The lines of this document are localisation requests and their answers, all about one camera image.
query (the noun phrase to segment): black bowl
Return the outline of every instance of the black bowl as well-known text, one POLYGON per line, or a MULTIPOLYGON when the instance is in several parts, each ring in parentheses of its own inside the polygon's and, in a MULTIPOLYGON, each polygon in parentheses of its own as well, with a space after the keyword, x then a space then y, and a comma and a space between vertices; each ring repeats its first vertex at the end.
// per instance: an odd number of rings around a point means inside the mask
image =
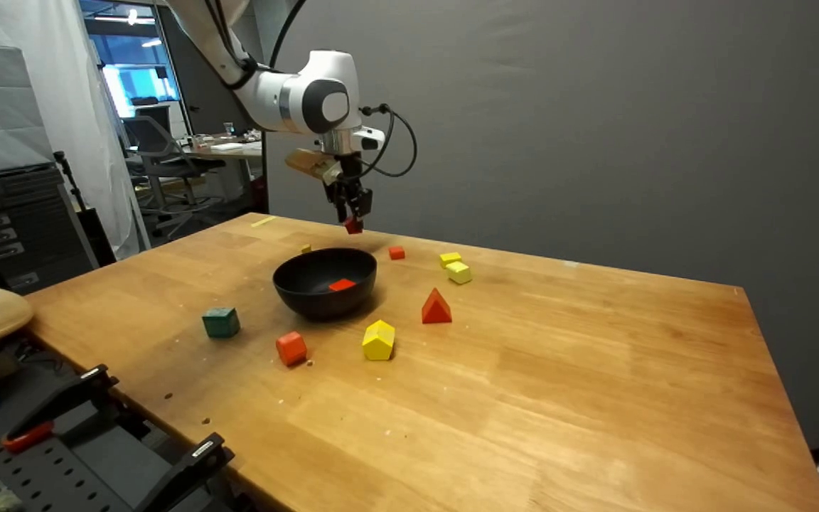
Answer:
POLYGON ((376 286, 376 256, 350 248, 300 252, 273 273, 278 299, 303 319, 333 321, 354 313, 376 286))

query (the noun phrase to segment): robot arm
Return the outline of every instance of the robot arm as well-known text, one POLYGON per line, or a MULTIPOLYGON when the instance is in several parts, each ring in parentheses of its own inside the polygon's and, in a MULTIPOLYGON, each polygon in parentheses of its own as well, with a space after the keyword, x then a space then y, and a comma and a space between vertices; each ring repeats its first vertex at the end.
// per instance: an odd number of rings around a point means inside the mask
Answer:
POLYGON ((167 0, 167 6, 258 128, 322 137, 312 174, 322 175, 337 221, 359 232, 373 211, 373 189, 361 188, 361 147, 377 147, 384 132, 361 125, 351 57, 310 50, 299 73, 278 73, 235 50, 235 43, 255 38, 243 19, 248 0, 167 0))

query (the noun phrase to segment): gray wall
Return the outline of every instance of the gray wall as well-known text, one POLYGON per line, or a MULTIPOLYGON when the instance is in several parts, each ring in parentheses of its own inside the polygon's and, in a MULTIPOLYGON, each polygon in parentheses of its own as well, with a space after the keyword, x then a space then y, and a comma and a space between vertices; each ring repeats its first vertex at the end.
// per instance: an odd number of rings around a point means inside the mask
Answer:
MULTIPOLYGON (((282 65, 324 46, 421 132, 373 226, 735 282, 819 445, 819 3, 327 0, 282 65)), ((287 145, 270 208, 330 221, 287 145)))

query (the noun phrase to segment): orange block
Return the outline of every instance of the orange block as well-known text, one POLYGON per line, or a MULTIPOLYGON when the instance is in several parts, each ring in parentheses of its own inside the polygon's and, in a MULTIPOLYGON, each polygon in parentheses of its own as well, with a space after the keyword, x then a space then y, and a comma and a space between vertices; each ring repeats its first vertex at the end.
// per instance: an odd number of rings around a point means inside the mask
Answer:
POLYGON ((421 321, 423 324, 450 324, 451 321, 450 304, 442 302, 438 286, 433 286, 427 304, 421 306, 421 321))
POLYGON ((390 243, 390 257, 407 257, 407 250, 401 243, 390 243))
POLYGON ((295 366, 306 357, 306 346, 303 346, 303 339, 300 333, 285 333, 275 339, 275 353, 278 353, 278 360, 287 363, 287 366, 295 366))
POLYGON ((330 282, 327 286, 330 286, 333 293, 342 293, 342 289, 354 286, 354 282, 351 282, 351 277, 336 277, 336 282, 330 282))

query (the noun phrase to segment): green block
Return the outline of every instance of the green block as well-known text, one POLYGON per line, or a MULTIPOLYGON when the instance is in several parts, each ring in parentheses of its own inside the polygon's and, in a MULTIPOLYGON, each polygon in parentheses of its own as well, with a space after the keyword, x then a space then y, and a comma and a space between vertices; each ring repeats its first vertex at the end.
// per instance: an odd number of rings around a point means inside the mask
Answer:
POLYGON ((209 306, 202 321, 209 339, 233 339, 239 333, 235 306, 209 306))

